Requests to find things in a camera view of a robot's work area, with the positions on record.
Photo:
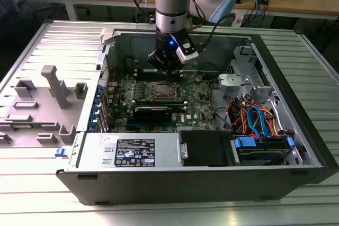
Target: motherboard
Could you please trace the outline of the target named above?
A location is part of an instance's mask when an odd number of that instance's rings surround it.
[[[137,79],[133,74],[116,74],[109,83],[110,132],[216,130],[208,98],[214,79],[203,79],[199,73],[180,77],[154,81],[152,75]]]

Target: slotted metal surface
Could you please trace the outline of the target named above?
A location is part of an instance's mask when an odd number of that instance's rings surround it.
[[[15,75],[9,77],[8,84],[1,90],[0,103],[4,107],[0,107],[0,114],[11,101],[5,98],[16,95],[12,86],[18,78],[25,76],[37,79],[45,63],[56,64],[58,77],[69,85],[90,79],[90,75],[86,74],[95,68],[96,57],[102,50],[100,32],[107,26],[113,25],[100,22],[55,22],[42,29],[36,41],[32,41],[32,49],[24,53],[25,61],[18,65]],[[239,34],[254,32],[262,36],[339,162],[339,86],[335,73],[323,58],[293,31],[218,30]],[[62,168],[67,160],[55,159],[54,153],[55,150],[50,148],[0,149],[1,225],[27,222],[34,225],[71,225],[79,222],[86,225],[203,226],[339,224],[338,174],[319,185],[303,186],[280,201],[84,206],[55,177],[56,169]]]

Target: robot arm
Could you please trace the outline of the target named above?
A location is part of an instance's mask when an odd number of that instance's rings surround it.
[[[185,25],[188,8],[198,16],[189,0],[156,0],[156,47],[148,61],[158,70],[170,75],[188,61],[199,56],[199,51],[189,37]],[[218,20],[228,14],[235,0],[196,0],[208,15],[208,20]]]

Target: cpu socket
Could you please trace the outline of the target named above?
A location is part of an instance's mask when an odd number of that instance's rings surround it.
[[[151,100],[177,100],[177,84],[176,83],[152,83],[149,92]]]

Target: power supply label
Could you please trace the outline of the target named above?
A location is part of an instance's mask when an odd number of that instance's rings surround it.
[[[154,167],[154,140],[118,140],[114,164],[117,167]]]

